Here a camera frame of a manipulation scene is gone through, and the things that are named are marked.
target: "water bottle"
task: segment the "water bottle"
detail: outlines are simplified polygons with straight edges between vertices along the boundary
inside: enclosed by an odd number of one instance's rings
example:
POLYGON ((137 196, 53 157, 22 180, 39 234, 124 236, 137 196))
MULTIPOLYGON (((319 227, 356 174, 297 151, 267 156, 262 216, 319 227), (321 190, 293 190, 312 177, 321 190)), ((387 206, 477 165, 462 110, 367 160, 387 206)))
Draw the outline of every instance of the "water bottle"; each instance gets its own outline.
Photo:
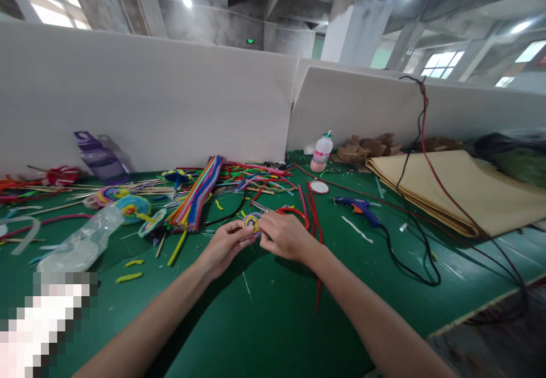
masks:
POLYGON ((110 148, 103 146, 87 131, 76 131, 74 135, 82 150, 81 160, 105 186, 119 185, 129 181, 129 174, 110 148))
POLYGON ((328 157, 334 144, 332 143, 332 136, 330 131, 324 134, 321 139, 317 141, 315 145, 315 153, 313 154, 313 160, 311 161, 311 170, 316 173, 322 172, 326 168, 328 157))

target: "green table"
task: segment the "green table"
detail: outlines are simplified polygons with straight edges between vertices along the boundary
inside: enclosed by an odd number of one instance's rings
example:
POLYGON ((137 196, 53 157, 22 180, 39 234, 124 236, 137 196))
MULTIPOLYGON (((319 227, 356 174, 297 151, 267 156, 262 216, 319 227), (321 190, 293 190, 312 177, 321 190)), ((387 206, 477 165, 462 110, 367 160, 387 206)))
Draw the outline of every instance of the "green table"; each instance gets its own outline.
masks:
MULTIPOLYGON (((291 152, 289 162, 300 163, 309 170, 310 158, 306 156, 305 161, 299 160, 302 155, 291 152)), ((349 172, 349 167, 341 164, 332 167, 336 172, 324 174, 324 179, 379 196, 373 175, 356 170, 349 172)), ((295 175, 290 180, 296 184, 303 186, 311 179, 298 169, 292 172, 295 175)), ((139 177, 153 175, 140 174, 139 177)), ((384 188, 387 189, 384 200, 401 206, 400 197, 386 186, 384 188)), ((328 195, 315 195, 325 244, 421 336, 427 337, 461 322, 477 309, 516 290, 508 275, 497 265, 475 251, 461 248, 424 221, 421 225, 430 235, 432 250, 439 258, 437 266, 442 283, 431 288, 414 280, 392 261, 381 230, 372 230, 363 217, 352 213, 351 208, 334 206, 330 199, 333 196, 355 197, 356 194, 331 186, 328 195), (341 218, 342 215, 374 243, 365 241, 341 218)), ((209 203, 203 218, 214 220, 233 211, 241 197, 234 193, 221 196, 224 211, 209 203)), ((55 196, 33 204, 47 208, 65 204, 64 200, 65 196, 55 196)), ((259 202, 271 208, 285 204, 302 208, 297 192, 295 196, 262 194, 259 202)), ((159 209, 161 206, 154 202, 153 207, 159 209)), ((256 211, 250 209, 248 203, 243 209, 246 213, 256 211)), ((388 227, 400 260, 421 274, 430 273, 431 269, 425 269, 423 264, 425 247, 417 230, 410 224, 406 231, 399 231, 408 221, 406 213, 387 205, 372 207, 372 210, 388 227)), ((7 209, 2 208, 0 216, 5 212, 7 209)), ((43 214, 40 219, 73 213, 89 211, 83 205, 77 205, 43 214)), ((46 225, 38 237, 46 238, 46 244, 58 244, 84 222, 84 219, 71 219, 46 225)), ((138 227, 130 225, 117 230, 110 237, 107 250, 91 269, 98 272, 101 282, 98 297, 83 311, 82 319, 75 323, 75 331, 68 335, 67 343, 59 346, 56 359, 50 359, 51 376, 68 377, 78 370, 193 263, 209 241, 200 234, 191 234, 174 266, 168 267, 167 261, 179 237, 170 236, 162 255, 156 259, 156 250, 151 243, 137 235, 122 239, 135 233, 138 227), (124 263, 135 257, 145 263, 138 268, 125 268, 124 263), (123 284, 115 283, 118 277, 137 271, 143 271, 144 276, 123 284)), ((457 237, 505 263, 492 243, 457 237)), ((546 238, 542 233, 526 229, 524 235, 512 233, 498 240, 527 281, 544 276, 546 238)), ((14 318, 15 308, 24 306, 24 297, 32 295, 34 269, 29 269, 28 261, 43 253, 38 247, 38 244, 32 244, 20 256, 10 255, 13 244, 0 248, 0 274, 4 281, 1 318, 14 318)), ((373 364, 358 335, 326 289, 322 290, 321 311, 315 311, 316 288, 312 272, 298 263, 267 253, 256 243, 242 251, 226 273, 205 292, 156 359, 149 376, 363 375, 373 364)))

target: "purple water bottle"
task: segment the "purple water bottle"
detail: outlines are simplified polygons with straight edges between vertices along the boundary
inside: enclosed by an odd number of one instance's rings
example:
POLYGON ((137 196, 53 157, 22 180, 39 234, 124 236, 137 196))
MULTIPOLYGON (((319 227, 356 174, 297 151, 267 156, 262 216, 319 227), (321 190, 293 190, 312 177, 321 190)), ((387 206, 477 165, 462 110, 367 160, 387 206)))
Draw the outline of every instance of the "purple water bottle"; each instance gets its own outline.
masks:
POLYGON ((87 131, 76 131, 78 146, 83 151, 81 160, 106 186, 119 185, 129 181, 129 174, 114 152, 87 131))

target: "pixelated blur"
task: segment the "pixelated blur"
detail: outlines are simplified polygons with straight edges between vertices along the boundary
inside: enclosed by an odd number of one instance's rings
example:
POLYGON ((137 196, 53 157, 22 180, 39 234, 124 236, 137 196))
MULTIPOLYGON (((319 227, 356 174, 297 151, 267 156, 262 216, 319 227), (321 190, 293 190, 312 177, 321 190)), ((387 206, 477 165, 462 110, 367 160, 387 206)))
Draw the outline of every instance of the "pixelated blur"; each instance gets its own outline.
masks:
POLYGON ((34 295, 8 320, 0 339, 0 376, 32 377, 98 291, 96 273, 34 273, 34 295))

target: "ceiling light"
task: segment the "ceiling light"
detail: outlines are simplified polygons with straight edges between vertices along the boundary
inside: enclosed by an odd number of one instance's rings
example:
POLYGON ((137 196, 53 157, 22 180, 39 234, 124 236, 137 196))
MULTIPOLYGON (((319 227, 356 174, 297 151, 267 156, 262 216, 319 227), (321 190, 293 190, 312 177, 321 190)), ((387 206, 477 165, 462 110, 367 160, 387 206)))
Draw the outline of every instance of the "ceiling light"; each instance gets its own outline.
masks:
POLYGON ((529 27, 531 25, 531 22, 523 22, 521 24, 518 24, 517 26, 515 26, 511 33, 512 34, 516 34, 516 33, 519 33, 520 31, 523 31, 525 30, 527 27, 529 27))
POLYGON ((192 0, 182 0, 182 3, 184 3, 184 6, 191 9, 193 6, 192 0))

